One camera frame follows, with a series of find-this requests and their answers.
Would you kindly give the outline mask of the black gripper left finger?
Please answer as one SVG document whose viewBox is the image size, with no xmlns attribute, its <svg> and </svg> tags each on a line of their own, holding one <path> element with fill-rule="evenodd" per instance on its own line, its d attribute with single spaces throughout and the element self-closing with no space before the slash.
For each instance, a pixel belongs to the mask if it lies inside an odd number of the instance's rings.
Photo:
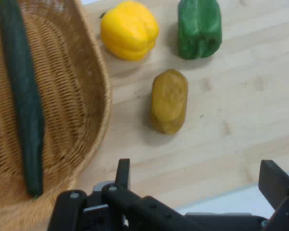
<svg viewBox="0 0 289 231">
<path fill-rule="evenodd" d="M 50 231 L 200 231 L 202 227 L 151 196 L 129 190 L 129 159 L 120 159 L 114 182 L 87 195 L 81 190 L 59 194 Z"/>
</svg>

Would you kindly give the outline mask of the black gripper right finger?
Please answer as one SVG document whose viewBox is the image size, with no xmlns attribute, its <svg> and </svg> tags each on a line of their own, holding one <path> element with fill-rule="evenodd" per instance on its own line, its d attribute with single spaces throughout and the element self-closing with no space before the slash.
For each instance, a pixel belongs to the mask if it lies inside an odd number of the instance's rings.
<svg viewBox="0 0 289 231">
<path fill-rule="evenodd" d="M 262 160 L 258 188 L 274 209 L 264 231 L 289 231 L 289 175 L 274 161 Z"/>
</svg>

